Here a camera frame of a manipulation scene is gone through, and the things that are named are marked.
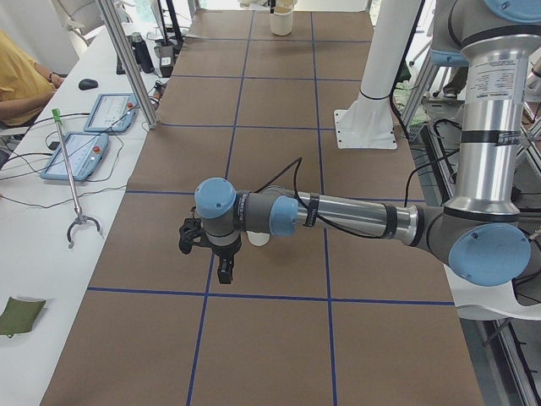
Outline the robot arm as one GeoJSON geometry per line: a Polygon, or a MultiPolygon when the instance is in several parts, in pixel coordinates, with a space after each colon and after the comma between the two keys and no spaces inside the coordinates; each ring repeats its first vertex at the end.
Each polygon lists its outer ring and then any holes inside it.
{"type": "Polygon", "coordinates": [[[468,63],[456,189],[442,207],[377,204],[274,184],[238,191],[210,178],[195,190],[180,250],[212,250],[219,281],[229,284],[242,233],[290,236],[297,226],[319,226],[362,239],[398,239],[479,286],[508,283],[531,257],[511,189],[528,59],[539,46],[537,1],[437,2],[433,59],[468,63]]]}

